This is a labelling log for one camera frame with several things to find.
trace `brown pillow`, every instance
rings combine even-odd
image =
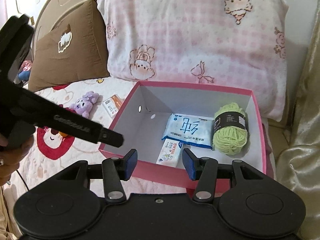
[[[40,39],[28,89],[108,77],[106,27],[95,0],[88,0]]]

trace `yarn label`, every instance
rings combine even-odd
[[[213,133],[227,126],[236,126],[247,130],[245,127],[245,117],[238,112],[224,112],[219,114],[214,120]]]

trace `pink pillowcase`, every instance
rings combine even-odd
[[[111,76],[251,89],[261,115],[281,119],[283,0],[98,0],[98,10]]]

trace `blue gripper pad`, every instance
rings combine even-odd
[[[182,152],[182,163],[191,180],[196,180],[196,168],[193,159],[185,150]]]
[[[127,155],[124,157],[126,159],[126,167],[124,170],[124,180],[130,179],[134,168],[137,165],[138,162],[138,152],[135,149],[132,149]]]

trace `light green yarn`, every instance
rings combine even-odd
[[[238,112],[243,116],[245,112],[238,106],[237,103],[231,103],[220,108],[215,113],[214,118],[224,112]],[[235,155],[240,153],[242,147],[247,143],[248,132],[236,126],[227,126],[216,131],[213,135],[213,144],[220,152]]]

